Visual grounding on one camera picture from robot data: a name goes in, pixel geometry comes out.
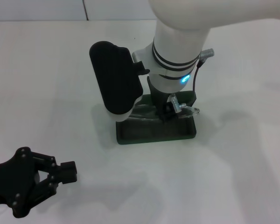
black mount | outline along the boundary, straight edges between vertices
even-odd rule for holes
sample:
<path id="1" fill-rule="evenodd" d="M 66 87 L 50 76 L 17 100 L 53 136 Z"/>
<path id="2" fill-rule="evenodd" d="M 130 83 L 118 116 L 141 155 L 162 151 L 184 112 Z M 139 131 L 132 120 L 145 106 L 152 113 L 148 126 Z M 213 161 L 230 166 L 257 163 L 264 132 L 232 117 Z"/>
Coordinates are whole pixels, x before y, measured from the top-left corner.
<path id="1" fill-rule="evenodd" d="M 40 182 L 38 171 L 48 173 Z M 22 218 L 39 203 L 56 194 L 58 184 L 77 181 L 75 162 L 56 164 L 55 157 L 19 148 L 7 162 L 0 164 L 0 204 L 13 209 L 14 217 Z"/>

dark green base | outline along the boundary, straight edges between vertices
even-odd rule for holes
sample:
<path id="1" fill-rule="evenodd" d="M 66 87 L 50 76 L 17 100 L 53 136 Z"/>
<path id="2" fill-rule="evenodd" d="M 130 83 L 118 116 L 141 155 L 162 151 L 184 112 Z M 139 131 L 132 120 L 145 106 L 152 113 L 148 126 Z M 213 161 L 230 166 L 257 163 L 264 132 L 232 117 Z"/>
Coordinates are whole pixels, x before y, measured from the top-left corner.
<path id="1" fill-rule="evenodd" d="M 178 102 L 192 106 L 196 100 L 193 91 L 175 94 Z M 144 95 L 138 105 L 152 105 L 150 95 Z M 125 120 L 116 122 L 116 137 L 120 145 L 193 139 L 196 127 L 193 118 L 174 119 L 163 123 L 156 121 Z"/>

